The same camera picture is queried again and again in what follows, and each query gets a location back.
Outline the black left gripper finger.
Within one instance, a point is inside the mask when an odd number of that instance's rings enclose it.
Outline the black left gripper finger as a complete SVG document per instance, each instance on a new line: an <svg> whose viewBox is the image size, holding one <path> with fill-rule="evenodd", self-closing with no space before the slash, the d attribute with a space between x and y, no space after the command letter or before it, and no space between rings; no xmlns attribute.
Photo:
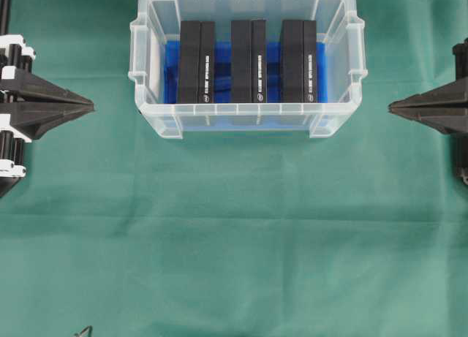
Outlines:
<svg viewBox="0 0 468 337"><path fill-rule="evenodd" d="M68 121L94 112L93 105L2 105L1 131L30 143Z"/></svg>
<svg viewBox="0 0 468 337"><path fill-rule="evenodd" d="M94 103L24 69L3 69L1 90L34 102L62 102L93 107Z"/></svg>

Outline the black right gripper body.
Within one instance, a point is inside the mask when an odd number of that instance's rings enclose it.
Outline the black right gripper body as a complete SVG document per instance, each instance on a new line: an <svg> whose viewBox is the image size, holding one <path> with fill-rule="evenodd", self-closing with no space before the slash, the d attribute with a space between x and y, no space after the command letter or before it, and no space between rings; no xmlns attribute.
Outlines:
<svg viewBox="0 0 468 337"><path fill-rule="evenodd" d="M467 77L467 39L453 47L455 56L456 79ZM456 135L453 139L454 173L467 185L467 133Z"/></svg>

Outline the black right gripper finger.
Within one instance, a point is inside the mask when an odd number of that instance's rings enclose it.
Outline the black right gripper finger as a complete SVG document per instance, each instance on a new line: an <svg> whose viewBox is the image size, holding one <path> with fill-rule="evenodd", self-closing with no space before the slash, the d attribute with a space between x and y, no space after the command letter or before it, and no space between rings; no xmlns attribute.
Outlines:
<svg viewBox="0 0 468 337"><path fill-rule="evenodd" d="M467 133L466 108L390 107L389 112L431 127L444 135Z"/></svg>
<svg viewBox="0 0 468 337"><path fill-rule="evenodd" d="M396 108L436 107L457 105L467 101L467 85L465 83L450 83L422 94L415 94L406 99L395 101L389 105L389 110Z"/></svg>

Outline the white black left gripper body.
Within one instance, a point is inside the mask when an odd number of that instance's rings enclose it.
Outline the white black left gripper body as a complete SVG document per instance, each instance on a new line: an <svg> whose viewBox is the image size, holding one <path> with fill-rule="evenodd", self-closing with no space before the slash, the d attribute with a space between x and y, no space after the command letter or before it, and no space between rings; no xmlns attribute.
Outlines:
<svg viewBox="0 0 468 337"><path fill-rule="evenodd" d="M31 72L36 58L33 48L26 46L21 35L1 35L1 79L14 79L17 69ZM12 126L12 113L7 112L7 103L18 98L1 89L1 177L22 178L26 175L23 163L25 146L32 139Z"/></svg>

